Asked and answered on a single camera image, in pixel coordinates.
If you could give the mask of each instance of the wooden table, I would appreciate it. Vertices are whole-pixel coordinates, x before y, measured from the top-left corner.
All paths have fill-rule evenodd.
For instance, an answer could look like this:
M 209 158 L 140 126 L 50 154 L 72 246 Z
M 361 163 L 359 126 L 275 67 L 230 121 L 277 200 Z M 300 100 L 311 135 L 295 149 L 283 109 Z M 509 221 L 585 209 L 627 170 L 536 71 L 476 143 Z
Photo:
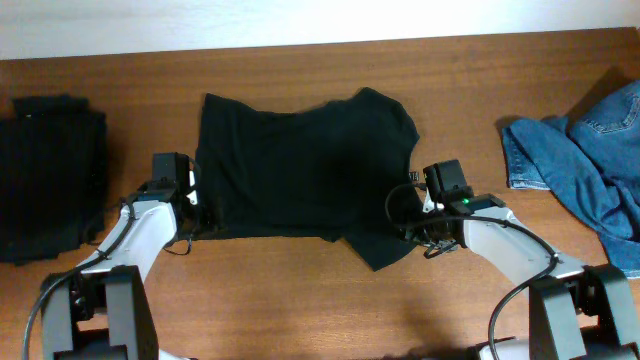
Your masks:
M 498 128 L 516 116 L 584 113 L 640 77 L 635 29 L 472 36 L 341 45 L 187 51 L 0 62 L 9 98 L 68 92 L 107 113 L 111 199 L 147 180 L 154 152 L 193 155 L 206 92 L 257 109 L 299 111 L 369 86 L 399 100 L 421 140 L 416 170 L 460 159 L 476 193 L 493 193 L 522 222 L 590 264 L 596 234 L 544 191 L 506 186 Z M 16 358 L 46 274 L 87 256 L 0 265 L 0 349 Z M 640 304 L 640 281 L 632 282 Z M 486 341 L 489 315 L 512 285 L 469 251 L 427 261 L 416 249 L 372 272 L 344 241 L 202 241 L 188 257 L 160 254 L 146 281 L 161 347 L 200 359 L 372 358 Z M 497 336 L 526 335 L 514 300 Z M 39 325 L 33 358 L 41 356 Z

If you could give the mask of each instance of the denim pocket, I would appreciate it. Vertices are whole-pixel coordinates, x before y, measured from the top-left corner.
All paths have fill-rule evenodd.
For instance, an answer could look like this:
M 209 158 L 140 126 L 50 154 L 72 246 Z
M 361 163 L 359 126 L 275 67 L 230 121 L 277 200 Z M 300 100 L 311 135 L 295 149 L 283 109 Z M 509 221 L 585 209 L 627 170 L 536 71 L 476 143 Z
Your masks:
M 640 112 L 640 82 L 628 85 L 596 105 L 580 122 L 600 134 L 624 130 Z

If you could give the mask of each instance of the black fabric pile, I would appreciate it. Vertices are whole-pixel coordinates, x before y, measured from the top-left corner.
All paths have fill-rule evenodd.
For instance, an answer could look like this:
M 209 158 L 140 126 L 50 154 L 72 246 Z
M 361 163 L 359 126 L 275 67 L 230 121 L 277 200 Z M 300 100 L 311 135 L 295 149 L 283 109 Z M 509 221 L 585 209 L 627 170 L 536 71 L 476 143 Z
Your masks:
M 207 94 L 196 161 L 214 236 L 344 237 L 373 270 L 392 264 L 414 245 L 398 240 L 385 199 L 409 181 L 418 139 L 402 105 L 369 88 L 293 114 Z M 420 212 L 411 192 L 394 220 Z
M 0 261 L 77 249 L 104 228 L 105 115 L 87 99 L 29 97 L 0 121 Z

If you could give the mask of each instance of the denim fabric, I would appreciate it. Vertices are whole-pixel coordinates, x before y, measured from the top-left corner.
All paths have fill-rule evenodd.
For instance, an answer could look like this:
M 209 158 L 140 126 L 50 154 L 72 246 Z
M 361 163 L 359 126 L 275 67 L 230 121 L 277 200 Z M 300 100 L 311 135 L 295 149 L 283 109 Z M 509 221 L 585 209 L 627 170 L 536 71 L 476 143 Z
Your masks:
M 567 118 L 502 130 L 513 189 L 549 189 L 594 229 L 612 264 L 640 278 L 640 81 L 609 95 L 567 131 Z

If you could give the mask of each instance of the white wall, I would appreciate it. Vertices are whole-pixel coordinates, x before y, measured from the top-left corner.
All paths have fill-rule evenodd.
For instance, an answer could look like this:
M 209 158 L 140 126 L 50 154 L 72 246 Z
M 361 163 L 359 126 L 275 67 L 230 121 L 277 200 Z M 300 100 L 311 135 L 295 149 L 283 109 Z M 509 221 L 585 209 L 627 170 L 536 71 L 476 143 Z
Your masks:
M 640 26 L 640 0 L 0 0 L 0 59 Z

